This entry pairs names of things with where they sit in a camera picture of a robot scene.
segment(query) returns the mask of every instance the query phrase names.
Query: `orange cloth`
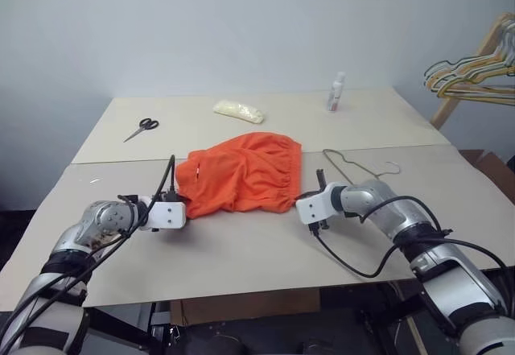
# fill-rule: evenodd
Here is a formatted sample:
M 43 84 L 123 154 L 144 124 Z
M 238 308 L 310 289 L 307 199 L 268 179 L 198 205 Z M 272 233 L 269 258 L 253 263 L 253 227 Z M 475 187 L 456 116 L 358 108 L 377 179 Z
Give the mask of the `orange cloth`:
M 301 146 L 284 135 L 254 132 L 207 150 L 193 151 L 177 166 L 187 216 L 218 209 L 255 208 L 284 213 L 300 194 Z

